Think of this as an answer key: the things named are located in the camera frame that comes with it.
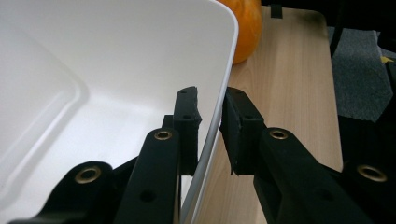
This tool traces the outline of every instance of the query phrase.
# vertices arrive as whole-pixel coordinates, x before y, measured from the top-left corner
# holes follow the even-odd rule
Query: gray carpet
[[[333,28],[329,27],[329,41]],[[381,56],[396,58],[376,44],[377,32],[344,29],[332,57],[338,115],[376,121],[392,92]]]

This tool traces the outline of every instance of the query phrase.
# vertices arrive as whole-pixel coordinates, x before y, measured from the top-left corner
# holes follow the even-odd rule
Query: screw hole
[[[358,173],[375,182],[386,182],[388,177],[379,169],[369,165],[359,165]]]
[[[158,140],[168,140],[172,137],[172,134],[166,131],[160,131],[154,134],[154,137]]]
[[[75,181],[79,184],[88,184],[99,178],[102,171],[97,166],[85,167],[76,174]]]
[[[272,131],[270,132],[270,135],[271,135],[273,138],[276,138],[276,139],[286,139],[286,138],[289,137],[287,133],[285,133],[285,132],[283,132],[283,131],[280,131],[280,130],[272,130]]]

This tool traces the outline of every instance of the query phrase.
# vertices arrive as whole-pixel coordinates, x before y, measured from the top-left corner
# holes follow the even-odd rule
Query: metal grommet
[[[154,137],[158,140],[168,140],[172,137],[172,134],[167,131],[159,131],[154,134]]]
[[[270,132],[271,137],[276,139],[287,139],[289,136],[287,133],[283,132],[282,130],[272,130]]]
[[[388,180],[388,177],[384,174],[384,172],[369,165],[359,165],[358,173],[375,182],[386,182]]]
[[[102,171],[97,166],[85,167],[75,177],[76,182],[79,184],[88,184],[99,178]]]

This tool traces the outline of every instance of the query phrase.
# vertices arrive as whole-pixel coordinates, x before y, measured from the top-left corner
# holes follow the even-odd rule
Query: wooden table
[[[268,127],[293,132],[313,156],[342,169],[326,21],[314,11],[262,8],[262,40],[232,69],[229,86],[245,91]],[[194,223],[265,223],[253,176],[230,175],[222,139],[213,151]]]

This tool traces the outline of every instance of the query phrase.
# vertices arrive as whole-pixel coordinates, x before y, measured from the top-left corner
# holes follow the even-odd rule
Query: orange ball
[[[261,0],[218,0],[228,7],[239,24],[233,64],[245,61],[259,44],[262,35]]]

